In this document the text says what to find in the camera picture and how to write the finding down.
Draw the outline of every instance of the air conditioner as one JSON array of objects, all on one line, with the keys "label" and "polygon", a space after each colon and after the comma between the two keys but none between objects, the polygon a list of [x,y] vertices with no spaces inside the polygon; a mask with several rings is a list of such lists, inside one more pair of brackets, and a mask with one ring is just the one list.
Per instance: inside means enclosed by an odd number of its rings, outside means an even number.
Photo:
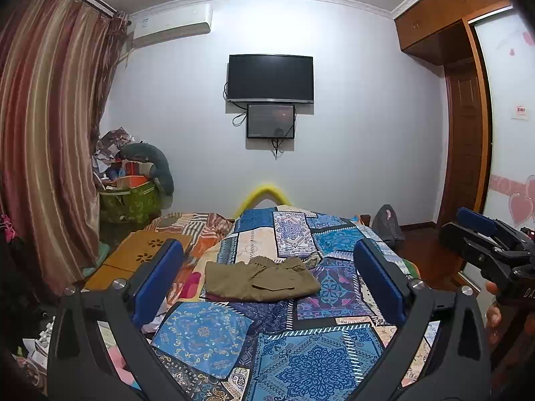
[{"label": "air conditioner", "polygon": [[185,36],[210,33],[212,12],[212,7],[206,3],[177,7],[146,16],[135,26],[134,48]]}]

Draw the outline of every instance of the striped curtain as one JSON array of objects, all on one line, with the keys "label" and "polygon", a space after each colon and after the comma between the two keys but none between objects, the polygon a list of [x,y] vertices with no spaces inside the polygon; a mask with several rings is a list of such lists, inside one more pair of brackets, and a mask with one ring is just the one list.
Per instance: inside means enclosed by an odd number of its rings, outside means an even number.
[{"label": "striped curtain", "polygon": [[58,295],[98,256],[90,155],[126,37],[110,21],[81,0],[21,0],[0,33],[2,211]]}]

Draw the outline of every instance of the red-brown floor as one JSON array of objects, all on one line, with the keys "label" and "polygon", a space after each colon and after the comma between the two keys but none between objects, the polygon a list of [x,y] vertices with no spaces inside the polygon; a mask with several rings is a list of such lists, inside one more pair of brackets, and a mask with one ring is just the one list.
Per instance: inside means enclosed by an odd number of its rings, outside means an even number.
[{"label": "red-brown floor", "polygon": [[451,277],[461,268],[462,260],[440,245],[438,230],[416,229],[405,231],[404,234],[406,239],[397,249],[398,255],[415,264],[422,280],[430,287],[455,290],[458,285]]}]

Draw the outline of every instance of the silver bolt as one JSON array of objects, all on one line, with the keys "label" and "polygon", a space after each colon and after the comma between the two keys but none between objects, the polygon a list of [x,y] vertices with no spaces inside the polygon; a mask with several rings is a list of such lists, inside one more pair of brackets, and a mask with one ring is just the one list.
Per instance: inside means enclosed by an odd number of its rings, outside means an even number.
[{"label": "silver bolt", "polygon": [[410,281],[410,286],[413,289],[424,289],[425,288],[425,282],[422,279],[412,279]]},{"label": "silver bolt", "polygon": [[123,279],[123,278],[116,279],[111,283],[111,286],[114,289],[122,289],[126,286],[126,279]]},{"label": "silver bolt", "polygon": [[65,288],[65,290],[63,290],[63,293],[64,293],[66,296],[71,296],[71,295],[73,295],[75,292],[76,292],[76,286],[74,286],[74,285],[69,285],[69,286],[67,286],[67,288]]},{"label": "silver bolt", "polygon": [[461,292],[465,296],[471,296],[473,294],[473,289],[470,288],[468,285],[461,286]]}]

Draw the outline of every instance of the tv screen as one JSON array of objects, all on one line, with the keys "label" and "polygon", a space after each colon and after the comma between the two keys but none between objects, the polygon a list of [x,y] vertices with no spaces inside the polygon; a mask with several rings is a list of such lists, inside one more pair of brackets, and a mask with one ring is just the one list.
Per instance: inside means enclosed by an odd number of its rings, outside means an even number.
[{"label": "tv screen", "polygon": [[238,54],[228,59],[229,101],[314,102],[312,57]]},{"label": "tv screen", "polygon": [[248,138],[293,138],[295,107],[281,104],[249,104]]}]

